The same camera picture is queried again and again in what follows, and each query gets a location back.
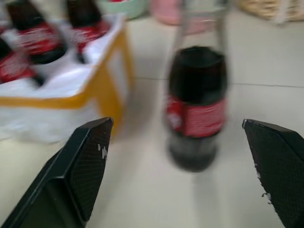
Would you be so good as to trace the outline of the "white crate with yellow trim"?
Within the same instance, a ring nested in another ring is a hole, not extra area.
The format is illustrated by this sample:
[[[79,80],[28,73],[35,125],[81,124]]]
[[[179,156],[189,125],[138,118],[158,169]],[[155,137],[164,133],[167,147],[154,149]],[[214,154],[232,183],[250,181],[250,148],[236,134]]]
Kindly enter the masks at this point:
[[[29,78],[0,84],[0,141],[56,143],[103,117],[113,118],[118,129],[134,86],[133,58],[125,16],[104,18],[111,28],[86,49],[86,64],[70,44],[58,61],[36,66],[46,77],[43,86]]]

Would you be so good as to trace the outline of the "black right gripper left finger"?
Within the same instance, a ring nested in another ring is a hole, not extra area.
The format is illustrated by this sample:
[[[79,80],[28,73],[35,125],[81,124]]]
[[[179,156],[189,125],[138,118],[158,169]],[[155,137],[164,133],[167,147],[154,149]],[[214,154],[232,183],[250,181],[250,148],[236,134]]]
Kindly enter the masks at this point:
[[[76,128],[43,166],[1,228],[86,228],[104,176],[111,117]]]

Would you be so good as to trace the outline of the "pink basket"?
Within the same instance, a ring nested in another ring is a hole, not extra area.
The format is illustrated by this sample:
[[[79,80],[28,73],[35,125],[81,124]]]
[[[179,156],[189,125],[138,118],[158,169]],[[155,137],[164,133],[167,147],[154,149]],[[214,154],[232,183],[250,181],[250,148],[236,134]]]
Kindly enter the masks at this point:
[[[167,25],[181,23],[181,0],[149,0],[150,14]]]

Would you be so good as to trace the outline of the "mint green basket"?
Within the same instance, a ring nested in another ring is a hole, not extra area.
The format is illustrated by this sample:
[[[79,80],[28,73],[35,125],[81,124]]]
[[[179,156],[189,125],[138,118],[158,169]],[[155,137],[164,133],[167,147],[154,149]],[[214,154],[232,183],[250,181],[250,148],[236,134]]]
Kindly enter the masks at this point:
[[[128,19],[143,15],[148,9],[148,0],[96,0],[104,14],[123,13]]]

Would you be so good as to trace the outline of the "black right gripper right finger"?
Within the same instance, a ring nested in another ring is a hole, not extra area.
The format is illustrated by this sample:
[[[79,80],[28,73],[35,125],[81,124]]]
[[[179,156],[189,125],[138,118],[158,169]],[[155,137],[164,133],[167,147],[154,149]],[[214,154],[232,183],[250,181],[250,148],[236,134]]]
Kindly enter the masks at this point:
[[[262,121],[242,123],[264,196],[285,228],[304,228],[304,138]]]

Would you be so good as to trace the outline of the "woven wicker basket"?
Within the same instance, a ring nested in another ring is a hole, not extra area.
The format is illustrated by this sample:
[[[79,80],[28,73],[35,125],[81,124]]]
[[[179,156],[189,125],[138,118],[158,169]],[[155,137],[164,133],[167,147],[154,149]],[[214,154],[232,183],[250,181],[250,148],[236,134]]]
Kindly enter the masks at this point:
[[[234,0],[244,12],[276,24],[304,22],[304,0]]]

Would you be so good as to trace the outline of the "cola bottle with red label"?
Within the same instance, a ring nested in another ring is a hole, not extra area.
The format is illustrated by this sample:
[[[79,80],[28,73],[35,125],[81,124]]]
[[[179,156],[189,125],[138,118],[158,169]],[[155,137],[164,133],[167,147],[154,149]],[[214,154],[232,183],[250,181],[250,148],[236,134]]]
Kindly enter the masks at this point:
[[[226,122],[228,0],[181,0],[165,108],[168,147],[180,168],[200,172],[217,153]]]
[[[45,83],[44,77],[32,68],[28,59],[0,37],[0,84],[19,79],[30,79],[39,87]]]
[[[65,55],[67,44],[63,35],[30,0],[5,0],[4,5],[20,45],[35,65],[49,64]]]
[[[104,36],[111,24],[103,19],[95,0],[66,0],[66,9],[72,26],[72,41],[77,48],[77,59],[85,64],[85,47]]]

